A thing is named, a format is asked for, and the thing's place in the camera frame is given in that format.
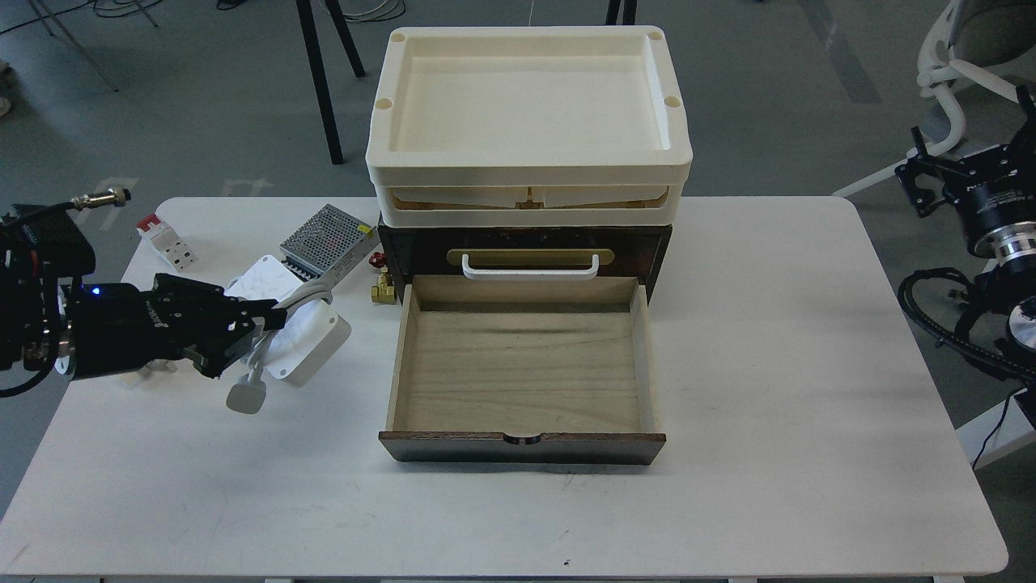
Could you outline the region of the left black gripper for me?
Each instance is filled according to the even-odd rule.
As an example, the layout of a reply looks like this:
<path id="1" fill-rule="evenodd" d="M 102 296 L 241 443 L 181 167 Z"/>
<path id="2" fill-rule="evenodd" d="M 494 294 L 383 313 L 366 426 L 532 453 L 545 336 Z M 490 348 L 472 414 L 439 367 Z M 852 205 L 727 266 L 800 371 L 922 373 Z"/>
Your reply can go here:
<path id="1" fill-rule="evenodd" d="M 257 330 L 281 330 L 288 310 L 277 300 L 232 299 L 214 284 L 159 274 L 140 291 L 125 282 L 62 288 L 67 348 L 62 373 L 92 379 L 189 359 L 218 379 L 254 346 Z"/>

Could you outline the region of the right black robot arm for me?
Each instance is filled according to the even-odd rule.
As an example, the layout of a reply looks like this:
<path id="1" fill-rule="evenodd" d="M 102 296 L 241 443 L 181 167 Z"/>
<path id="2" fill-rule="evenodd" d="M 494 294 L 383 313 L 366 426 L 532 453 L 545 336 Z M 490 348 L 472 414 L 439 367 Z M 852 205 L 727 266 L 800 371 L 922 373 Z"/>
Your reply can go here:
<path id="1" fill-rule="evenodd" d="M 897 301 L 918 327 L 958 351 L 996 379 L 1034 386 L 1034 103 L 1015 89 L 1026 119 L 1013 140 L 959 161 L 929 154 L 918 128 L 911 130 L 916 155 L 894 170 L 921 217 L 951 204 L 961 218 L 966 247 L 992 259 L 995 268 L 969 279 L 954 268 L 917 270 L 897 289 Z M 953 329 L 918 307 L 913 289 L 926 279 L 963 287 L 963 311 Z"/>

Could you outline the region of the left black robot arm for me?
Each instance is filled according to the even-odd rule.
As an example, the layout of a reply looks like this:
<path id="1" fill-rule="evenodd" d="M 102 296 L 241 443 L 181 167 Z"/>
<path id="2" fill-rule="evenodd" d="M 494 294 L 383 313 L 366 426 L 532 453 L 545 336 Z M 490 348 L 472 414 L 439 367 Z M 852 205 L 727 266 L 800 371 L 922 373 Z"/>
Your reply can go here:
<path id="1" fill-rule="evenodd" d="M 108 190 L 52 206 L 15 204 L 2 218 L 1 365 L 31 373 L 4 398 L 37 387 L 59 360 L 73 380 L 182 359 L 215 379 L 260 332 L 285 326 L 287 310 L 277 301 L 226 296 L 185 276 L 159 274 L 148 291 L 123 282 L 84 284 L 96 255 L 68 211 L 130 199 L 127 190 Z"/>

